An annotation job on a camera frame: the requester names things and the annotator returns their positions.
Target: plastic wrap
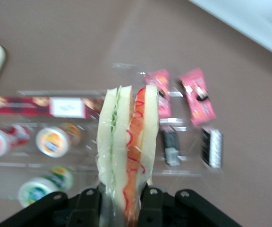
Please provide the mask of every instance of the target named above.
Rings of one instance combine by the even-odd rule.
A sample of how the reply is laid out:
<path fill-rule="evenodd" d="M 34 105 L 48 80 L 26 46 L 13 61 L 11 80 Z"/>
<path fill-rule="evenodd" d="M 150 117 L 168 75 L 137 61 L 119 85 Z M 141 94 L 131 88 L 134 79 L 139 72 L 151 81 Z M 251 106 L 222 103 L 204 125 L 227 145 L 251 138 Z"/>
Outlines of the plastic wrap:
<path fill-rule="evenodd" d="M 100 225 L 135 227 L 140 195 L 151 178 L 158 133 L 157 87 L 108 90 L 97 132 L 97 167 L 105 185 Z"/>

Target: table surface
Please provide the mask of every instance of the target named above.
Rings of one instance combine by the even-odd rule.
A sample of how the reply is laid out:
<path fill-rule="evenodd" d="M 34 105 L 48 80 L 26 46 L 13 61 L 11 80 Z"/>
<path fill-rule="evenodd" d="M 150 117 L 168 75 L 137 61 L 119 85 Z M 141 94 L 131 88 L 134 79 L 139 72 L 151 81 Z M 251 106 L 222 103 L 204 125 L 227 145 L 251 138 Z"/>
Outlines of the table surface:
<path fill-rule="evenodd" d="M 185 0 L 0 0 L 0 45 L 7 53 L 2 96 L 141 84 L 111 73 L 113 63 L 166 68 L 172 87 L 179 75 L 200 67 L 217 115 L 210 124 L 224 133 L 217 206 L 242 226 L 272 226 L 268 50 Z M 0 222 L 20 209 L 15 201 L 0 200 Z"/>

